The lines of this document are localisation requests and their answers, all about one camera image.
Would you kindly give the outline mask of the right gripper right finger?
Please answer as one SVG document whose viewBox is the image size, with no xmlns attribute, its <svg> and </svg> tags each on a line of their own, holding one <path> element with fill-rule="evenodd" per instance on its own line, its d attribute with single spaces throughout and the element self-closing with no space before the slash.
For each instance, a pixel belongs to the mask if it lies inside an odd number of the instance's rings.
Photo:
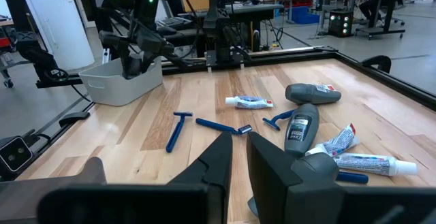
<svg viewBox="0 0 436 224">
<path fill-rule="evenodd" d="M 247 160 L 261 224 L 436 224 L 436 188 L 341 186 L 327 154 L 297 158 L 256 132 Z"/>
</svg>

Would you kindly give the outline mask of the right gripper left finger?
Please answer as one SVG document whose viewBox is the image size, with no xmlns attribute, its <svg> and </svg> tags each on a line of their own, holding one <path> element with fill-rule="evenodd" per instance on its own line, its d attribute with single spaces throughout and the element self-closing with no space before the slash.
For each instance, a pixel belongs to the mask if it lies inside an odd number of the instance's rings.
<svg viewBox="0 0 436 224">
<path fill-rule="evenodd" d="M 39 224 L 226 224 L 232 136 L 221 133 L 164 185 L 70 185 L 45 195 Z"/>
</svg>

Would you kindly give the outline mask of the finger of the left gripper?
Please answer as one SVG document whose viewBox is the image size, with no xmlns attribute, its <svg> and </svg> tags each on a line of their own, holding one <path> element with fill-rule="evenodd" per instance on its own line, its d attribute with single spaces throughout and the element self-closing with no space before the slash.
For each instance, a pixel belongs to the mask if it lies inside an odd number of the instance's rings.
<svg viewBox="0 0 436 224">
<path fill-rule="evenodd" d="M 141 74 L 142 58 L 139 54 L 131 53 L 129 49 L 122 50 L 120 53 L 123 77 L 130 80 Z"/>
<path fill-rule="evenodd" d="M 141 72 L 147 72 L 149 66 L 154 60 L 154 54 L 152 52 L 144 52 L 141 62 Z"/>
</svg>

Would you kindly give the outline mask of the grey body wash bottle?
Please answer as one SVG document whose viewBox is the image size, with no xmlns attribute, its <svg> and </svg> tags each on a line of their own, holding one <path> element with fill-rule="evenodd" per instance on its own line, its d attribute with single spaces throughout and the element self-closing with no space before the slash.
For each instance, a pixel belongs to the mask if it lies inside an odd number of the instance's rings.
<svg viewBox="0 0 436 224">
<path fill-rule="evenodd" d="M 340 100 L 341 93 L 330 84 L 296 83 L 286 87 L 285 98 L 298 105 L 323 104 Z"/>
<path fill-rule="evenodd" d="M 300 158 L 310 149 L 320 124 L 316 106 L 306 103 L 296 108 L 285 132 L 284 151 Z"/>
</svg>

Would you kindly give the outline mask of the light grey plastic bin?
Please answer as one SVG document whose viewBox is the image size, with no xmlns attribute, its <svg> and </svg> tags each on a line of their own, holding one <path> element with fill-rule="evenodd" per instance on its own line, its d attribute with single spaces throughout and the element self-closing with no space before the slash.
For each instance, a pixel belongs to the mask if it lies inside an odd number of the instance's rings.
<svg viewBox="0 0 436 224">
<path fill-rule="evenodd" d="M 79 73 L 88 94 L 95 103 L 124 106 L 143 96 L 163 82 L 161 58 L 157 57 L 147 72 L 132 79 L 122 76 L 120 59 Z"/>
</svg>

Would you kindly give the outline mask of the black computer keyboard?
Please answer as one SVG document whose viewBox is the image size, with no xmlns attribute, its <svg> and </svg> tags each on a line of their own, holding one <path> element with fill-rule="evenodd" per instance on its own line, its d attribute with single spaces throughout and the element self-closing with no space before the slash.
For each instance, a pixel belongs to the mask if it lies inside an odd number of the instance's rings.
<svg viewBox="0 0 436 224">
<path fill-rule="evenodd" d="M 191 20 L 181 17 L 165 18 L 156 22 L 158 27 L 170 27 L 175 30 L 185 30 L 193 25 Z"/>
</svg>

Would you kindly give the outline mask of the brown cardboard box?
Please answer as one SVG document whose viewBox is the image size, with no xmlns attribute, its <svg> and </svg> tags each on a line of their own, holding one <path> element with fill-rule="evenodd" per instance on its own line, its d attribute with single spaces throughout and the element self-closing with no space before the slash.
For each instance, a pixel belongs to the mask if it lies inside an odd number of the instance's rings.
<svg viewBox="0 0 436 224">
<path fill-rule="evenodd" d="M 191 8 L 189 7 L 187 0 L 181 1 L 183 5 L 183 10 L 185 12 L 191 12 Z M 209 0 L 189 0 L 189 2 L 196 12 L 207 12 L 209 9 Z"/>
</svg>

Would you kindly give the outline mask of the white round pillar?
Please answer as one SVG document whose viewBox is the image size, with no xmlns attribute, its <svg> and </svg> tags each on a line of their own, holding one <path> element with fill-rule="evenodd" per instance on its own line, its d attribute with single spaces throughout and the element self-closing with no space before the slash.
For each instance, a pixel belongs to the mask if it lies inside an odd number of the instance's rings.
<svg viewBox="0 0 436 224">
<path fill-rule="evenodd" d="M 48 52 L 58 67 L 79 69 L 94 63 L 74 0 L 25 0 Z"/>
</svg>

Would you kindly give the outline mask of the small white toothpaste tube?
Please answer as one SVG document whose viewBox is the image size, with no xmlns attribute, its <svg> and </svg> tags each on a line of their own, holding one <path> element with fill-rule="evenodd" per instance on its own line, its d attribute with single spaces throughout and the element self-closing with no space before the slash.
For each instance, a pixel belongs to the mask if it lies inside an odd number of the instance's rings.
<svg viewBox="0 0 436 224">
<path fill-rule="evenodd" d="M 344 153 L 348 149 L 357 146 L 360 139 L 356 136 L 356 129 L 352 123 L 340 131 L 338 135 L 321 144 L 316 144 L 305 155 L 325 153 L 331 157 Z"/>
<path fill-rule="evenodd" d="M 417 175 L 415 163 L 391 156 L 342 153 L 332 158 L 343 169 L 356 170 L 383 176 Z"/>
<path fill-rule="evenodd" d="M 271 100 L 252 96 L 226 97 L 225 105 L 242 109 L 262 109 L 272 108 L 274 106 Z"/>
</svg>

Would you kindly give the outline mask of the blue storage crate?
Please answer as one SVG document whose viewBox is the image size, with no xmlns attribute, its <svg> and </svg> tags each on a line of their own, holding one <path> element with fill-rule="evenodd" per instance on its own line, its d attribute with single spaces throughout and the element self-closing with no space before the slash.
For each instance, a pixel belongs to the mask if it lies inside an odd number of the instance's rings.
<svg viewBox="0 0 436 224">
<path fill-rule="evenodd" d="M 301 25 L 315 24 L 320 21 L 320 16 L 310 13 L 309 8 L 305 6 L 293 7 L 291 14 L 291 21 Z"/>
</svg>

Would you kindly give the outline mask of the black computer tower with lights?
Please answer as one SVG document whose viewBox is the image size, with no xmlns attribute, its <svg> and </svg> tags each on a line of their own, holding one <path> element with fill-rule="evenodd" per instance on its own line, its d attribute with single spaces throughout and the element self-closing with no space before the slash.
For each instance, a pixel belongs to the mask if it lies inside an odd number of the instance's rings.
<svg viewBox="0 0 436 224">
<path fill-rule="evenodd" d="M 328 22 L 328 34 L 335 37 L 352 35 L 354 13 L 351 11 L 332 10 Z"/>
</svg>

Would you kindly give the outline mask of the black standing desk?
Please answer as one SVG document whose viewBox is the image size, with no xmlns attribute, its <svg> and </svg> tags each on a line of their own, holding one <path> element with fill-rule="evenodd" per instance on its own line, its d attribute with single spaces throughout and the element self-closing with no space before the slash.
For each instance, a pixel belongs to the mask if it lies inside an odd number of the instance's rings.
<svg viewBox="0 0 436 224">
<path fill-rule="evenodd" d="M 368 40 L 372 40 L 377 35 L 399 34 L 403 38 L 405 29 L 390 29 L 392 13 L 398 8 L 399 1 L 404 4 L 404 0 L 372 0 L 373 5 L 369 7 L 370 18 L 365 27 L 358 27 L 354 33 L 366 33 Z"/>
</svg>

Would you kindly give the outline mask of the black frame bracket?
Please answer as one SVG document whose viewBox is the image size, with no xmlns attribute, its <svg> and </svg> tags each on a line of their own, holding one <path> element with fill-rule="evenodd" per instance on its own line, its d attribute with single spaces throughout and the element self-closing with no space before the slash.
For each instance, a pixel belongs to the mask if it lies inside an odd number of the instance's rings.
<svg viewBox="0 0 436 224">
<path fill-rule="evenodd" d="M 392 61 L 390 57 L 385 55 L 377 55 L 368 59 L 365 59 L 361 62 L 361 66 L 363 67 L 374 67 L 377 66 L 378 70 L 384 71 L 386 73 L 390 73 Z"/>
<path fill-rule="evenodd" d="M 59 126 L 64 127 L 66 125 L 74 124 L 77 121 L 82 121 L 90 116 L 89 112 L 73 112 L 66 114 L 63 118 L 59 120 Z"/>
</svg>

